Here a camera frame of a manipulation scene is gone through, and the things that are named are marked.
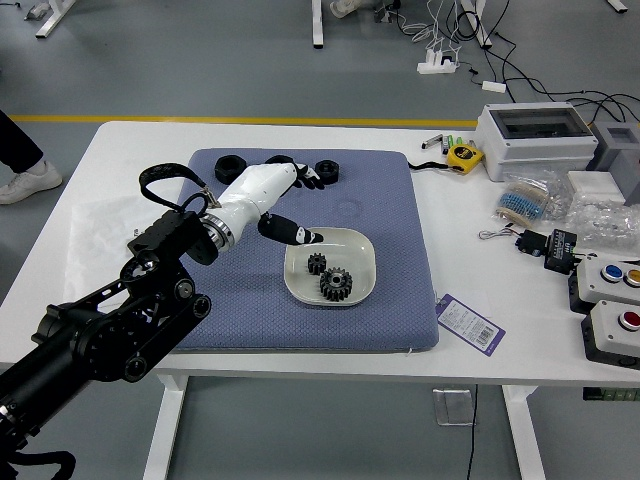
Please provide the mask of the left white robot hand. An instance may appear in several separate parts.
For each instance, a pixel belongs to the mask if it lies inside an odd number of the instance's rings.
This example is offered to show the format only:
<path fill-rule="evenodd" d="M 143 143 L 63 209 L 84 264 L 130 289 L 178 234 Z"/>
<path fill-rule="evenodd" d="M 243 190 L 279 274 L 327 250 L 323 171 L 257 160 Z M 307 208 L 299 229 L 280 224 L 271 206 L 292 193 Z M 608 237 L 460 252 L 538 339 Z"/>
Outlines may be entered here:
<path fill-rule="evenodd" d="M 218 206 L 203 217 L 225 239 L 221 250 L 234 247 L 247 225 L 258 223 L 292 187 L 324 188 L 319 175 L 290 157 L 248 166 L 218 198 Z"/>

